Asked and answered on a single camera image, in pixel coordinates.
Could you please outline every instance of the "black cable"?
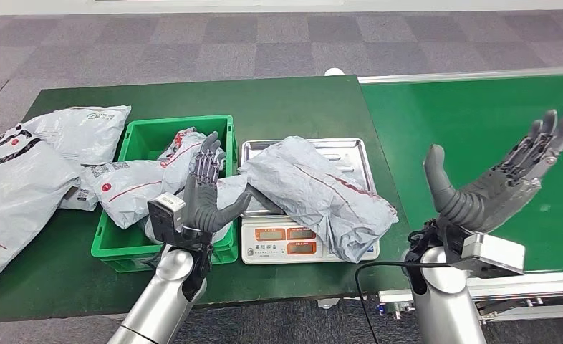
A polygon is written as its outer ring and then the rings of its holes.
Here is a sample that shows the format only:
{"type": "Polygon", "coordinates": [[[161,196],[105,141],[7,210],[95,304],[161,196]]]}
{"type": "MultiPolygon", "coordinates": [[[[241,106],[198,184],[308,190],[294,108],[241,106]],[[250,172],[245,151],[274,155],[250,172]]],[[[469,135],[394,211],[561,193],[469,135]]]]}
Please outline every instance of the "black cable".
{"type": "Polygon", "coordinates": [[[378,338],[375,333],[375,329],[372,327],[370,322],[370,317],[368,316],[368,311],[366,310],[366,303],[364,302],[364,295],[362,294],[362,288],[360,286],[360,272],[367,267],[379,267],[381,265],[388,267],[450,267],[446,263],[412,263],[412,262],[372,262],[364,264],[355,270],[355,285],[357,286],[357,292],[360,296],[360,302],[362,303],[362,308],[364,309],[364,315],[366,316],[366,321],[368,321],[368,327],[372,333],[372,337],[375,339],[375,343],[379,344],[378,338]]]}

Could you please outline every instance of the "gray carpet tile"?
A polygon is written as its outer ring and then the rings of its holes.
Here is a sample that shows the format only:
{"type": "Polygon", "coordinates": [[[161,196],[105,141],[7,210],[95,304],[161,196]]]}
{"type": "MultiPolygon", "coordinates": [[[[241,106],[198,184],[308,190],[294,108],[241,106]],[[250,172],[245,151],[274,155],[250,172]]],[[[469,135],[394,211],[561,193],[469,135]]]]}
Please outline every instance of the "gray carpet tile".
{"type": "Polygon", "coordinates": [[[41,41],[43,45],[75,46],[96,42],[107,26],[107,16],[85,16],[58,21],[58,25],[41,41]]]}
{"type": "MultiPolygon", "coordinates": [[[[40,90],[255,77],[563,66],[563,11],[115,14],[0,17],[0,133],[40,90]]],[[[381,343],[421,343],[414,313],[381,343]]],[[[0,344],[103,343],[106,317],[0,323],[0,344]]],[[[563,343],[563,319],[486,325],[490,344],[563,343]]],[[[356,301],[194,310],[175,343],[373,343],[356,301]]]]}
{"type": "Polygon", "coordinates": [[[531,42],[536,55],[549,66],[563,66],[563,41],[531,42]]]}
{"type": "Polygon", "coordinates": [[[504,18],[507,24],[525,41],[563,40],[563,28],[552,18],[551,14],[506,15],[504,18]]]}
{"type": "Polygon", "coordinates": [[[205,14],[164,16],[159,19],[150,42],[154,44],[201,43],[209,20],[210,16],[205,14]]]}
{"type": "Polygon", "coordinates": [[[416,42],[406,19],[400,15],[359,15],[362,36],[366,42],[416,42]]]}
{"type": "Polygon", "coordinates": [[[484,61],[493,70],[546,67],[545,62],[524,42],[492,42],[475,45],[484,61]]]}
{"type": "Polygon", "coordinates": [[[0,29],[0,46],[38,45],[56,28],[56,19],[15,19],[0,29]]]}
{"type": "Polygon", "coordinates": [[[259,16],[257,39],[259,43],[308,42],[307,16],[259,16]]]}
{"type": "Polygon", "coordinates": [[[420,48],[432,72],[475,72],[490,69],[473,44],[423,42],[420,48]]]}
{"type": "Polygon", "coordinates": [[[149,44],[138,59],[133,77],[190,76],[195,70],[201,45],[149,44]]]}
{"type": "Polygon", "coordinates": [[[254,74],[258,77],[316,74],[311,43],[257,44],[254,74]]]}
{"type": "Polygon", "coordinates": [[[202,44],[195,74],[197,78],[254,75],[256,44],[202,44]]]}
{"type": "Polygon", "coordinates": [[[458,12],[454,19],[472,42],[517,42],[521,38],[496,12],[458,12]]]}
{"type": "Polygon", "coordinates": [[[311,16],[308,18],[311,42],[359,42],[360,27],[353,16],[311,16]]]}
{"type": "Polygon", "coordinates": [[[407,16],[419,41],[464,42],[467,35],[452,16],[407,16]]]}
{"type": "Polygon", "coordinates": [[[256,43],[256,17],[214,17],[206,26],[206,43],[256,43]]]}
{"type": "Polygon", "coordinates": [[[98,44],[146,44],[149,42],[158,18],[153,16],[111,18],[100,33],[98,44]]]}

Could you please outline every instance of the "barcode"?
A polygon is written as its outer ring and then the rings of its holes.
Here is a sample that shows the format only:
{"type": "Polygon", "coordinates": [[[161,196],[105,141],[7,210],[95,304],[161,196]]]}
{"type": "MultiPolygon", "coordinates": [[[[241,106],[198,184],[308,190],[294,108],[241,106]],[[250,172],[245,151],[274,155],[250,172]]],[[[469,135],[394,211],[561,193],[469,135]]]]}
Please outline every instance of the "barcode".
{"type": "Polygon", "coordinates": [[[100,177],[101,175],[110,172],[109,168],[106,165],[102,166],[93,166],[90,168],[90,171],[94,175],[95,178],[100,177]]]}
{"type": "Polygon", "coordinates": [[[115,170],[120,170],[122,168],[128,168],[130,167],[130,165],[128,165],[126,162],[124,161],[120,161],[118,163],[111,163],[111,166],[115,169],[115,170]]]}

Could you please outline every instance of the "package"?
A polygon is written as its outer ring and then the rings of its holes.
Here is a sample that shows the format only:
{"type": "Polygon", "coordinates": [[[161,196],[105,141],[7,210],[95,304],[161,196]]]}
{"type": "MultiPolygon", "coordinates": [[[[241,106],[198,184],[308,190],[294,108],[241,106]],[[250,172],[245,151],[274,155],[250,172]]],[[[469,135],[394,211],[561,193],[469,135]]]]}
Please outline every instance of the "package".
{"type": "MultiPolygon", "coordinates": [[[[130,106],[69,107],[28,120],[23,126],[48,142],[81,174],[86,165],[109,163],[115,157],[130,106]]],[[[97,197],[85,183],[60,204],[61,209],[92,211],[97,197]]]]}
{"type": "Polygon", "coordinates": [[[22,125],[0,136],[0,272],[43,229],[78,177],[22,125]]]}
{"type": "Polygon", "coordinates": [[[159,161],[120,161],[86,168],[81,177],[115,224],[126,229],[147,216],[147,201],[163,193],[163,171],[159,161]]]}
{"type": "MultiPolygon", "coordinates": [[[[161,153],[159,161],[165,169],[163,173],[163,192],[176,194],[185,187],[189,171],[195,165],[195,156],[201,148],[201,144],[206,139],[202,133],[198,133],[194,127],[184,129],[176,133],[172,143],[161,153]]],[[[222,154],[220,148],[216,154],[222,154]]]]}
{"type": "MultiPolygon", "coordinates": [[[[216,188],[218,189],[218,198],[216,199],[216,206],[219,209],[223,209],[227,206],[230,206],[235,201],[242,192],[246,190],[246,186],[248,183],[248,178],[246,176],[232,176],[227,178],[221,178],[216,183],[216,188]]],[[[178,193],[178,197],[181,199],[183,198],[184,190],[178,193]]],[[[221,241],[226,234],[228,233],[229,229],[231,228],[232,222],[229,222],[225,225],[220,231],[216,232],[212,236],[212,243],[221,241]]],[[[155,239],[155,235],[153,234],[153,226],[150,222],[150,217],[147,216],[144,219],[140,220],[139,225],[144,228],[145,235],[149,240],[151,240],[154,244],[161,244],[157,239],[155,239]]]]}
{"type": "Polygon", "coordinates": [[[245,161],[239,172],[340,259],[362,255],[398,222],[382,197],[347,179],[303,138],[288,137],[245,161]]]}

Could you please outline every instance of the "gray robotic hand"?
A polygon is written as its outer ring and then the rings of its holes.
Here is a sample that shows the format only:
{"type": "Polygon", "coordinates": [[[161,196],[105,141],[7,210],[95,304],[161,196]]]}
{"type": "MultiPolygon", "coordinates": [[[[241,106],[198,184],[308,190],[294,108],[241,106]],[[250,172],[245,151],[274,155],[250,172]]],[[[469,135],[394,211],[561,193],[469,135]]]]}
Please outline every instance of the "gray robotic hand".
{"type": "Polygon", "coordinates": [[[563,118],[556,110],[535,120],[505,158],[456,190],[444,171],[444,149],[432,145],[423,163],[436,211],[468,231],[489,233],[511,218],[541,188],[543,175],[563,151],[563,118]]]}
{"type": "Polygon", "coordinates": [[[218,170],[225,158],[224,153],[216,156],[220,145],[218,133],[210,134],[195,158],[195,168],[187,177],[185,186],[186,206],[181,212],[184,227],[216,233],[245,211],[250,203],[251,194],[245,191],[225,209],[219,210],[216,206],[218,170]]]}

